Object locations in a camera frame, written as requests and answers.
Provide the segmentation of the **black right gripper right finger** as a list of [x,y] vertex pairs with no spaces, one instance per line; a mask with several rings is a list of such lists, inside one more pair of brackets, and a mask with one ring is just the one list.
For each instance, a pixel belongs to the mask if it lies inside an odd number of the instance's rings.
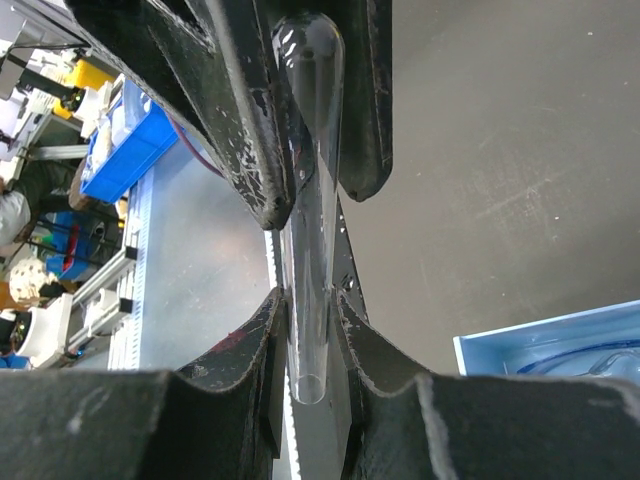
[[334,299],[349,375],[346,479],[635,479],[639,389],[623,380],[434,373]]

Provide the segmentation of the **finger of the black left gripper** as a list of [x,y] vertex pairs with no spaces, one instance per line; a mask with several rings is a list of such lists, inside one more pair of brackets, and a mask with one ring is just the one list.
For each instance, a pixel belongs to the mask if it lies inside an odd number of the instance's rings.
[[68,1],[90,44],[183,125],[264,230],[296,201],[313,85],[273,44],[308,1]]
[[322,11],[345,46],[339,181],[363,202],[380,191],[393,167],[392,3],[328,1]]

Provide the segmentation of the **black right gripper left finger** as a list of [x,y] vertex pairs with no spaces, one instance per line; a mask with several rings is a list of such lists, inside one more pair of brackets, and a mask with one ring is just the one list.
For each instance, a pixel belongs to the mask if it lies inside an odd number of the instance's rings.
[[1,377],[5,479],[268,479],[280,455],[287,303],[176,370]]

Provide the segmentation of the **short glass test tube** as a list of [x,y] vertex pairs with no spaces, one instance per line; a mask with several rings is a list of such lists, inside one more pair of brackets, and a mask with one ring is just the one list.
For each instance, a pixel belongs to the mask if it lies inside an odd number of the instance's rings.
[[302,404],[316,404],[326,392],[345,48],[321,13],[282,18],[272,40],[295,190],[280,234],[291,392]]

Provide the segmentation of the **blue safety goggles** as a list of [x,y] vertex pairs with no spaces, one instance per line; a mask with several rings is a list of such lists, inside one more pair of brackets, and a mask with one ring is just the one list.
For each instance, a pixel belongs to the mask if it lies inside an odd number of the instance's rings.
[[619,377],[639,380],[639,340],[615,340],[558,353],[521,367],[518,374]]

